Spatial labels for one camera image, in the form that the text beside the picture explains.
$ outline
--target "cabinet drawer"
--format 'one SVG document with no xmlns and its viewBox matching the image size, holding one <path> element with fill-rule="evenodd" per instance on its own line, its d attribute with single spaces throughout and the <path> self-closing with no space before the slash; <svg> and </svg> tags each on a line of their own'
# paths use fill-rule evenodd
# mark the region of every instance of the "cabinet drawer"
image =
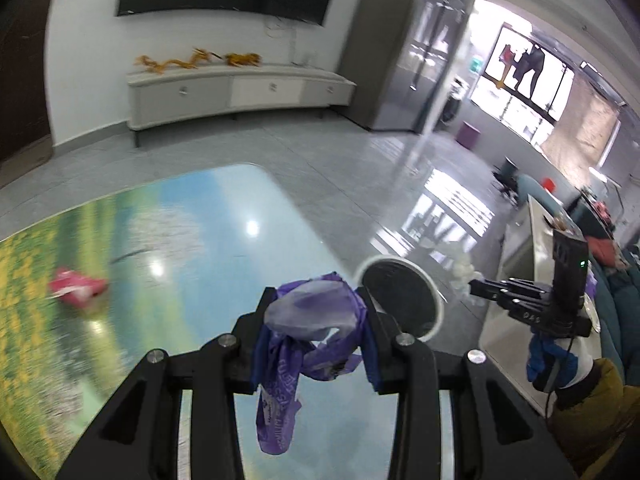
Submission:
<svg viewBox="0 0 640 480">
<path fill-rule="evenodd" d="M 232 108 L 295 105 L 304 81 L 298 78 L 237 76 L 231 87 Z"/>
<path fill-rule="evenodd" d="M 139 87 L 140 121 L 143 124 L 163 123 L 215 114 L 226 108 L 228 87 L 227 76 Z"/>
<path fill-rule="evenodd" d="M 348 105 L 353 85 L 340 81 L 306 81 L 302 92 L 303 105 Z"/>
</svg>

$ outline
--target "black camera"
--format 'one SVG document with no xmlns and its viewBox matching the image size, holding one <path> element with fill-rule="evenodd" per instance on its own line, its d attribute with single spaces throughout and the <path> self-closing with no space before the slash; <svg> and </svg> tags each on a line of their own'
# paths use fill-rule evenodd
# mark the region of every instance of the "black camera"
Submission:
<svg viewBox="0 0 640 480">
<path fill-rule="evenodd" d="M 588 337 L 591 320 L 578 315 L 584 304 L 589 247 L 580 235 L 554 230 L 552 285 L 509 278 L 472 280 L 471 294 L 495 301 L 509 316 L 554 338 Z"/>
</svg>

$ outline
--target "red cushion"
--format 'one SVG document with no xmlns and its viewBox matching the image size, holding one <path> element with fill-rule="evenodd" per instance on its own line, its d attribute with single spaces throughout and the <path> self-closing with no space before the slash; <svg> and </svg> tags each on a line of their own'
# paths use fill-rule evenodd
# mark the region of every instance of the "red cushion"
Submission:
<svg viewBox="0 0 640 480">
<path fill-rule="evenodd" d="M 598 240 L 592 236 L 585 237 L 589 250 L 596 261 L 605 267 L 616 267 L 616 248 L 614 241 L 609 238 Z"/>
</svg>

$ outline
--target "coffee table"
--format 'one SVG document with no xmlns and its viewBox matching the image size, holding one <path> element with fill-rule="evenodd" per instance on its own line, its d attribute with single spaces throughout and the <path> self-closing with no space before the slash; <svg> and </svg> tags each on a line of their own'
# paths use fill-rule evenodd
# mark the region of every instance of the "coffee table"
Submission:
<svg viewBox="0 0 640 480">
<path fill-rule="evenodd" d="M 90 310 L 50 298 L 55 269 L 107 278 Z M 126 190 L 0 242 L 0 421 L 51 480 L 83 430 L 151 348 L 199 348 L 255 309 L 265 286 L 342 266 L 286 195 L 249 164 Z M 362 367 L 330 383 L 301 378 L 292 445 L 264 455 L 257 396 L 237 396 L 248 479 L 386 478 L 396 396 Z M 188 402 L 180 477 L 188 479 Z"/>
</svg>

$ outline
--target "dragon figurine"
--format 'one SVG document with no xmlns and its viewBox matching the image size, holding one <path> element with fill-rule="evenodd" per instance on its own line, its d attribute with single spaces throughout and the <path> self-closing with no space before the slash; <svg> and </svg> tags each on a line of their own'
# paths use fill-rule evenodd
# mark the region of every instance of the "dragon figurine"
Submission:
<svg viewBox="0 0 640 480">
<path fill-rule="evenodd" d="M 229 66 L 253 65 L 260 66 L 262 58 L 258 54 L 225 54 L 226 64 Z"/>
<path fill-rule="evenodd" d="M 151 59 L 149 56 L 137 57 L 134 64 L 145 65 L 148 72 L 156 72 L 158 74 L 164 73 L 164 70 L 171 64 L 181 66 L 182 68 L 197 68 L 196 65 L 188 61 L 181 61 L 180 59 L 169 59 L 164 63 L 158 63 L 157 61 Z"/>
<path fill-rule="evenodd" d="M 193 69 L 198 67 L 199 61 L 207 61 L 211 62 L 211 57 L 217 57 L 218 59 L 223 59 L 226 64 L 229 66 L 243 66 L 243 65 L 253 65 L 259 66 L 262 58 L 258 54 L 225 54 L 224 56 L 219 56 L 215 52 L 210 52 L 203 48 L 194 48 L 193 54 L 188 61 L 181 61 L 180 59 L 169 59 L 163 63 L 158 63 L 154 61 L 149 56 L 139 56 L 136 58 L 134 64 L 136 65 L 144 65 L 146 66 L 146 70 L 148 72 L 156 72 L 157 74 L 164 73 L 164 70 L 171 64 L 180 66 L 182 68 Z"/>
</svg>

